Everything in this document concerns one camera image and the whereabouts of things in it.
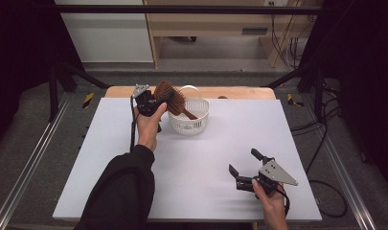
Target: plastic basket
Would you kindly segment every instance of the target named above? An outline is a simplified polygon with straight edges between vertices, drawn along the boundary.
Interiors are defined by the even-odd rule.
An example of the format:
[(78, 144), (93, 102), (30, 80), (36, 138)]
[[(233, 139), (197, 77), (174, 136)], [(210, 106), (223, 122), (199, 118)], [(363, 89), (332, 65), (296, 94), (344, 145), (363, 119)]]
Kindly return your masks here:
[(185, 114), (181, 113), (178, 116), (168, 112), (171, 128), (182, 135), (191, 136), (202, 132), (208, 122), (209, 102), (202, 99), (199, 90), (192, 85), (185, 85), (179, 90), (192, 88), (197, 91), (198, 98), (186, 98), (185, 108), (197, 117), (195, 120), (190, 120)]

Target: black jacket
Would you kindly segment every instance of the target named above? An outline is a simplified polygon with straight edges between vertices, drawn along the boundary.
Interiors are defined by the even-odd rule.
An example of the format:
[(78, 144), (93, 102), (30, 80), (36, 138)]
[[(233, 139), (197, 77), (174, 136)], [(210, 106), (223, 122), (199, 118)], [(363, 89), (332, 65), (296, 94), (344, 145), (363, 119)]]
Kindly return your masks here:
[(137, 145), (106, 166), (83, 210), (80, 229), (144, 229), (154, 196), (153, 152)]

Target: brown hairbrush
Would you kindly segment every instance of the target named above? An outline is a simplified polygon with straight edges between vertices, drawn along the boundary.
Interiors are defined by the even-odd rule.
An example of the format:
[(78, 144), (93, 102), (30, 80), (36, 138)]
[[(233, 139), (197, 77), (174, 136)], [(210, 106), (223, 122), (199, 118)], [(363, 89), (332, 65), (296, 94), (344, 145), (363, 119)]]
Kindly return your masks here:
[(167, 110), (172, 113), (175, 116), (178, 116), (179, 114), (183, 113), (185, 114), (190, 120), (196, 120), (197, 117), (190, 113), (185, 108), (185, 97), (182, 95), (182, 93), (175, 89), (172, 84), (169, 81), (161, 81), (158, 83), (157, 87), (155, 87), (154, 90), (154, 98), (156, 100), (159, 100), (163, 97), (170, 98), (167, 100)]

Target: brush handle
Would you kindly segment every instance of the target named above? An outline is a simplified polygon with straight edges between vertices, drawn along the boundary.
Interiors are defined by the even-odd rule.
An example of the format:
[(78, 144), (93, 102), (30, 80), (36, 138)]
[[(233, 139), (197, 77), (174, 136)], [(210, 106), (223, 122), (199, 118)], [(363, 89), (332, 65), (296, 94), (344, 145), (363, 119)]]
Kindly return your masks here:
[(190, 113), (187, 109), (184, 108), (184, 110), (182, 110), (182, 113), (185, 114), (185, 116), (187, 116), (190, 120), (196, 120), (197, 117), (195, 115), (193, 115), (192, 113)]

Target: white cabinet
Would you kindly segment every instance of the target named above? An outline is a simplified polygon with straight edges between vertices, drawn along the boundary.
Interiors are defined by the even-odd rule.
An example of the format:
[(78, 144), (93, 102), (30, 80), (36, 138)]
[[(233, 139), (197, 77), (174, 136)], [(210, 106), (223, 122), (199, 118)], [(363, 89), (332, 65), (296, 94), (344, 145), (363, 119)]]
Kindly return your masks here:
[[(139, 0), (56, 0), (58, 5), (143, 5)], [(146, 16), (63, 13), (82, 62), (153, 62)]]

